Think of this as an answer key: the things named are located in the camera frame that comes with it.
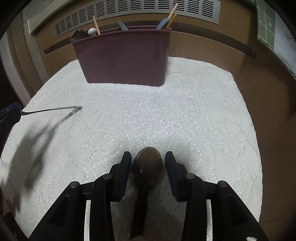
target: green and white towel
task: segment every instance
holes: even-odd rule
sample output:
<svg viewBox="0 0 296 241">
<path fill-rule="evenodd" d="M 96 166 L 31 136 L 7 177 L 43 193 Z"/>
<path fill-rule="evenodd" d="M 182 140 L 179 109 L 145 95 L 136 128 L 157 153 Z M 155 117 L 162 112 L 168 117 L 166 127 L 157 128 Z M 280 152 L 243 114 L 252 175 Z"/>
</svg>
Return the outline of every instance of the green and white towel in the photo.
<svg viewBox="0 0 296 241">
<path fill-rule="evenodd" d="M 296 41 L 279 15 L 262 0 L 255 0 L 257 39 L 269 48 L 296 79 Z"/>
</svg>

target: metal screw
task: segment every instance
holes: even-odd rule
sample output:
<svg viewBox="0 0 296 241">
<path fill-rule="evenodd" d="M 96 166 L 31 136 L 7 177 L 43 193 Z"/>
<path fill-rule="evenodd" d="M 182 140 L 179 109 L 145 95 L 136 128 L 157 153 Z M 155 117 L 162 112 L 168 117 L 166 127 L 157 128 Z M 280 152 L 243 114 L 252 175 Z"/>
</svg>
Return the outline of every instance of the metal screw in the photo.
<svg viewBox="0 0 296 241">
<path fill-rule="evenodd" d="M 106 173 L 106 174 L 103 175 L 103 179 L 104 179 L 104 180 L 109 180 L 109 179 L 111 179 L 111 178 L 112 178 L 112 175 L 109 174 L 109 173 Z"/>
<path fill-rule="evenodd" d="M 78 182 L 71 182 L 70 183 L 70 188 L 75 188 L 75 187 L 77 187 L 78 186 Z"/>
<path fill-rule="evenodd" d="M 220 181 L 220 182 L 219 182 L 219 185 L 220 185 L 221 187 L 225 188 L 225 187 L 227 187 L 227 182 L 225 182 L 225 181 Z"/>
<path fill-rule="evenodd" d="M 185 177 L 187 178 L 187 179 L 193 179 L 194 177 L 195 177 L 195 175 L 193 174 L 193 173 L 187 173 L 186 175 L 185 175 Z"/>
</svg>

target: table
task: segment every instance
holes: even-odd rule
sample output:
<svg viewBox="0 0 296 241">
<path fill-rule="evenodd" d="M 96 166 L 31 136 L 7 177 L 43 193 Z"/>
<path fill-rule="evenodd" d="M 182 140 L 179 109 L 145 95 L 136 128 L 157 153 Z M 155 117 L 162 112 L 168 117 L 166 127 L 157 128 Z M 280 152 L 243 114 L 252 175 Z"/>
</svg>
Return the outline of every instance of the table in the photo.
<svg viewBox="0 0 296 241">
<path fill-rule="evenodd" d="M 204 181 L 227 181 L 259 220 L 261 160 L 251 117 L 231 73 L 170 57 L 161 87 L 89 84 L 76 60 L 56 73 L 24 111 L 73 105 L 83 108 L 22 116 L 2 153 L 1 189 L 26 236 L 71 181 L 94 181 L 119 163 L 124 151 L 133 159 L 146 146 L 158 149 L 163 161 L 172 151 L 177 162 Z M 112 203 L 116 240 L 128 240 L 136 195 L 130 176 L 123 200 Z M 149 196 L 144 237 L 179 240 L 185 207 L 172 196 L 164 168 Z"/>
</svg>

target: purple plastic bin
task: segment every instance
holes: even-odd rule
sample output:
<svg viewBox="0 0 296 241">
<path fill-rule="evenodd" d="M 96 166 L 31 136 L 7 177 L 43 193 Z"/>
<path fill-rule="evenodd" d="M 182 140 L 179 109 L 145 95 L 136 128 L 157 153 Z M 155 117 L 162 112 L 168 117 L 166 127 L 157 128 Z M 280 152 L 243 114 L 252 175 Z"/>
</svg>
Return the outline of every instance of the purple plastic bin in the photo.
<svg viewBox="0 0 296 241">
<path fill-rule="evenodd" d="M 128 29 L 109 29 L 73 42 L 88 83 L 164 84 L 171 29 Z"/>
</svg>

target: wooden stick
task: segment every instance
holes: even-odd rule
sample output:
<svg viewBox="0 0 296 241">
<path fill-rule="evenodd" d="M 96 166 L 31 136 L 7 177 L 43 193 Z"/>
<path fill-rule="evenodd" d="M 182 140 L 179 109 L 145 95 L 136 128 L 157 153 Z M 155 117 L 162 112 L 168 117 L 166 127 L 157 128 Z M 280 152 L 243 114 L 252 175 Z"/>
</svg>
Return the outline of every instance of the wooden stick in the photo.
<svg viewBox="0 0 296 241">
<path fill-rule="evenodd" d="M 94 20 L 94 25 L 96 26 L 96 31 L 98 32 L 98 34 L 101 34 L 98 23 L 96 22 L 96 18 L 93 16 L 93 20 Z"/>
<path fill-rule="evenodd" d="M 176 3 L 175 6 L 173 7 L 172 11 L 170 12 L 170 15 L 168 16 L 169 19 L 172 17 L 172 15 L 174 14 L 174 12 L 176 11 L 178 5 L 179 5 L 179 4 Z"/>
<path fill-rule="evenodd" d="M 171 27 L 171 25 L 172 25 L 174 19 L 176 18 L 176 16 L 177 16 L 177 14 L 174 14 L 174 15 L 171 17 L 170 21 L 168 22 L 168 24 L 167 24 L 167 26 L 166 26 L 165 28 L 169 28 L 169 27 Z"/>
</svg>

